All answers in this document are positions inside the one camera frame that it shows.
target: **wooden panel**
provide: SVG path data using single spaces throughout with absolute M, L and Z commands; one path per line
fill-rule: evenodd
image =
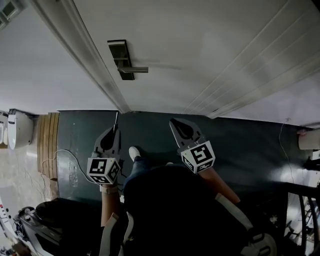
M 39 118 L 37 120 L 37 140 L 36 140 L 36 160 L 37 160 L 37 165 L 38 165 L 38 172 L 41 172 L 40 170 L 40 137 L 41 137 L 41 115 L 39 115 Z
M 50 114 L 50 128 L 49 128 L 49 159 L 53 159 L 54 156 L 53 154 L 55 152 L 53 152 L 53 136 L 54 136 L 54 123 L 55 123 L 55 113 L 51 113 Z M 53 173 L 54 173 L 54 170 L 53 170 L 53 161 L 49 160 L 48 161 L 48 165 L 49 165 L 49 178 L 50 179 L 53 179 L 54 176 L 53 176 Z
M 50 119 L 51 114 L 44 118 L 44 131 L 43 131 L 43 161 L 49 158 L 49 133 L 50 133 Z M 43 163 L 43 173 L 49 178 L 49 161 Z
M 42 162 L 44 160 L 44 130 L 45 130 L 45 115 L 40 116 L 40 130 L 39 130 L 39 143 L 38 143 L 38 159 L 39 159 L 39 169 L 38 172 L 44 173 L 42 169 Z
M 53 124 L 53 138 L 52 138 L 52 154 L 53 158 L 55 155 L 55 152 L 57 151 L 57 140 L 58 140 L 58 124 L 59 124 L 59 113 L 54 114 L 54 124 Z M 53 179 L 58 179 L 57 174 L 57 159 L 54 159 L 52 162 L 53 167 Z
M 50 191 L 51 191 L 51 199 L 52 200 L 59 197 L 58 181 L 50 180 Z

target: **wire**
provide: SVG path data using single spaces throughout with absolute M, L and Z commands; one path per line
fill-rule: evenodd
M 280 133 L 279 133 L 279 138 L 278 138 L 278 139 L 279 139 L 280 146 L 281 146 L 281 148 L 282 148 L 282 150 L 283 150 L 283 152 L 284 152 L 284 154 L 285 154 L 286 160 L 287 160 L 287 162 L 288 162 L 288 166 L 290 167 L 291 178 L 292 178 L 292 181 L 293 181 L 293 184 L 294 184 L 294 183 L 295 183 L 295 180 L 294 180 L 294 177 L 293 177 L 293 175 L 292 175 L 292 168 L 291 168 L 291 165 L 290 165 L 289 157 L 288 157 L 288 155 L 287 155 L 284 147 L 282 146 L 281 140 L 280 140 L 280 138 L 281 138 L 281 133 L 282 133 L 282 128 L 284 127 L 285 123 L 287 123 L 289 120 L 290 120 L 290 118 L 287 118 L 286 121 L 281 125 L 281 129 L 280 129 Z
M 31 186 L 34 187 L 33 179 L 31 178 L 30 173 L 26 170 L 26 168 L 24 168 L 24 177 L 26 177 L 26 174 L 29 175 L 29 178 L 30 178 L 30 181 L 31 181 Z M 35 180 L 35 182 L 38 183 L 39 188 L 41 189 L 40 183 L 39 183 L 38 181 L 36 181 L 36 180 Z M 42 194 L 43 192 L 41 192 L 41 191 L 40 191 L 39 189 L 37 189 L 37 188 L 35 188 L 35 189 L 40 193 L 41 196 L 43 196 L 43 194 Z
M 43 199 L 44 199 L 44 201 L 46 201 L 46 181 L 45 181 L 44 177 L 42 176 L 42 175 L 45 175 L 45 174 L 41 173 L 40 175 L 41 175 L 41 178 L 42 178 L 43 184 L 44 184 L 44 187 L 43 187 L 43 190 L 42 190 Z
M 25 236 L 25 235 L 23 234 L 24 228 L 23 228 L 23 226 L 22 226 L 18 221 L 15 221 L 15 220 L 14 220 L 14 223 L 12 224 L 12 229 L 13 229 L 13 231 L 15 231 L 15 232 L 17 233 L 17 235 L 18 235 L 21 239 L 24 238 L 24 236 Z
M 74 157 L 74 159 L 75 159 L 75 161 L 76 161 L 76 163 L 77 163 L 80 171 L 82 172 L 83 176 L 85 177 L 85 179 L 86 179 L 88 182 L 93 183 L 93 184 L 99 186 L 99 184 L 97 184 L 97 183 L 91 181 L 90 179 L 88 179 L 87 175 L 86 175 L 86 174 L 84 173 L 84 171 L 81 169 L 81 166 L 80 166 L 79 161 L 78 161 L 78 159 L 76 158 L 76 156 L 75 156 L 71 151 L 69 151 L 69 150 L 67 150 L 67 149 L 59 149 L 59 150 L 57 150 L 57 151 L 54 153 L 54 158 L 53 158 L 53 159 L 48 158 L 48 159 L 44 160 L 44 161 L 42 162 L 42 164 L 41 164 L 41 169 L 40 169 L 41 172 L 43 172 L 44 162 L 45 162 L 45 161 L 49 161 L 49 160 L 50 160 L 50 161 L 54 161 L 54 160 L 57 158 L 57 153 L 58 153 L 59 151 L 65 151 L 65 152 L 68 152 L 69 154 L 71 154 L 71 155 Z
M 49 184 L 49 189 L 50 189 L 50 196 L 51 196 L 51 199 L 52 199 L 51 182 Z
M 15 158 L 16 158 L 16 164 L 17 164 L 17 167 L 18 167 L 18 171 L 17 171 L 17 186 L 16 186 L 16 191 L 17 191 L 17 193 L 18 193 L 18 195 L 19 195 L 19 198 L 18 199 L 20 199 L 20 193 L 19 193 L 19 187 L 20 187 L 20 180 L 19 180 L 19 159 L 18 159 L 18 152 L 16 151 L 15 152 Z

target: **dark green floor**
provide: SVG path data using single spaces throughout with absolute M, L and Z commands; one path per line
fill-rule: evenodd
M 112 111 L 64 111 L 59 116 L 58 149 L 73 152 L 84 172 L 98 136 L 114 124 Z M 214 168 L 240 197 L 272 189 L 273 184 L 291 181 L 291 170 L 279 144 L 281 124 L 239 119 L 209 119 L 197 115 L 137 112 L 120 115 L 121 159 L 123 174 L 130 174 L 132 160 L 128 149 L 136 146 L 156 166 L 167 162 L 181 163 L 177 144 L 169 126 L 174 117 L 196 122 L 211 141 L 216 160 Z M 310 152 L 299 150 L 299 127 L 284 125 L 281 142 L 291 162 L 292 175 Z M 58 152 L 58 185 L 60 197 L 73 200 L 100 201 L 98 186 L 85 180 L 73 157 Z M 124 177 L 119 175 L 118 183 Z

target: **person's leg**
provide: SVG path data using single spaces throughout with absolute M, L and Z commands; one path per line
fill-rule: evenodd
M 123 184 L 124 187 L 126 186 L 128 181 L 151 170 L 149 160 L 141 157 L 140 152 L 136 147 L 132 146 L 129 148 L 129 155 L 133 161 L 133 167 L 131 174 L 125 179 L 125 182 Z

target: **white sneaker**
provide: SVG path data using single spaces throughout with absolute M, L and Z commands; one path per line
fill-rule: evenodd
M 132 161 L 135 161 L 136 157 L 141 157 L 139 150 L 135 146 L 129 148 L 129 155 Z

